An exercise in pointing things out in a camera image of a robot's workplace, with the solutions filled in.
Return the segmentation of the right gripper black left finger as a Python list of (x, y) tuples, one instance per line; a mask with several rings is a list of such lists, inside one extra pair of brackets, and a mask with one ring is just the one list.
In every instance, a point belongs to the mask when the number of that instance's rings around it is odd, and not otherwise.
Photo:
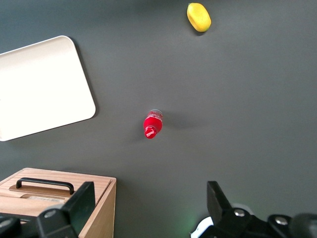
[(37, 217), (40, 238), (77, 238), (95, 208), (95, 186), (84, 182), (60, 208), (51, 208)]

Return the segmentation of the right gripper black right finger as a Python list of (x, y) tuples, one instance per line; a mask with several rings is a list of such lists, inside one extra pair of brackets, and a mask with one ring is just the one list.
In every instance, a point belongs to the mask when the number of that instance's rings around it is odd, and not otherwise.
[(266, 222), (242, 208), (234, 208), (216, 181), (207, 183), (207, 208), (213, 225), (208, 238), (267, 238)]

